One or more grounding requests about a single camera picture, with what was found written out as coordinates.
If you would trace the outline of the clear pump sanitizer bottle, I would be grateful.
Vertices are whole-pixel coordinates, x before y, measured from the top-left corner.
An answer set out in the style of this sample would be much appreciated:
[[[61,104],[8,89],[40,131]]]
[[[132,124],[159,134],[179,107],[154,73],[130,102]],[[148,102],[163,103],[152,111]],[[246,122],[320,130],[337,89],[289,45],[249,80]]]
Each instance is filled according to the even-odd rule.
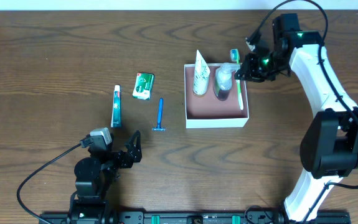
[[[225,101],[232,88],[232,72],[240,69],[239,64],[223,63],[215,72],[214,93],[218,100]]]

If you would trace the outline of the green white toothbrush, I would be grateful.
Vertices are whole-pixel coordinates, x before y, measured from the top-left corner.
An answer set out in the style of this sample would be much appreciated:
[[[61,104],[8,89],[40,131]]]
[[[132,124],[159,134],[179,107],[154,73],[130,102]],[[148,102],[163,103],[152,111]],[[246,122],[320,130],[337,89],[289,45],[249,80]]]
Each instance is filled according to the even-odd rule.
[[[230,58],[232,62],[235,62],[235,69],[238,71],[240,69],[240,54],[238,49],[231,49],[230,50]],[[242,92],[241,92],[241,86],[240,86],[240,80],[236,80],[237,83],[237,93],[238,93],[238,105],[240,107],[240,110],[244,109],[243,105],[243,98],[242,98]]]

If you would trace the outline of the white Pantene tube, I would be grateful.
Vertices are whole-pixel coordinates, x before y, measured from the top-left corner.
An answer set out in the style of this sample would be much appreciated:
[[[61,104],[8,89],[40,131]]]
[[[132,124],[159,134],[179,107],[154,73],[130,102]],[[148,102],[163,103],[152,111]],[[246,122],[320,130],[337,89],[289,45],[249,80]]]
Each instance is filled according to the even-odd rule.
[[[203,96],[206,94],[210,77],[210,68],[203,56],[197,50],[195,57],[195,66],[194,66],[194,82],[193,82],[193,92],[197,96]]]

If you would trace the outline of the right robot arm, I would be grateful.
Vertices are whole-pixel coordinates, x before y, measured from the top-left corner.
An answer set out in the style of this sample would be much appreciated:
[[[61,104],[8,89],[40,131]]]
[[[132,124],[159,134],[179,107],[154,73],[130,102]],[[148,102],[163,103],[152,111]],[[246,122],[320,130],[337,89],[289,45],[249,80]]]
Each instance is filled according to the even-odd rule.
[[[299,147],[302,173],[281,208],[259,206],[245,212],[247,223],[349,223],[347,212],[320,211],[333,187],[358,169],[358,105],[341,86],[325,48],[325,35],[299,26],[296,14],[282,14],[272,23],[274,49],[260,50],[261,34],[248,39],[250,53],[236,80],[261,83],[279,73],[294,73],[313,111],[313,120]]]

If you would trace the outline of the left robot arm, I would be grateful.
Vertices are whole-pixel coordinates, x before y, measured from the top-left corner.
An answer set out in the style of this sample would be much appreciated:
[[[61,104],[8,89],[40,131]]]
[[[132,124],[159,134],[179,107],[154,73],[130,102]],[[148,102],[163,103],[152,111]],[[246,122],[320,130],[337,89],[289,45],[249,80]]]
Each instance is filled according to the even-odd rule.
[[[80,141],[90,153],[75,165],[77,196],[72,198],[67,223],[118,223],[118,212],[110,208],[106,193],[117,181],[119,169],[129,169],[142,159],[141,133],[137,130],[124,143],[126,151],[113,151],[113,135],[98,128]]]

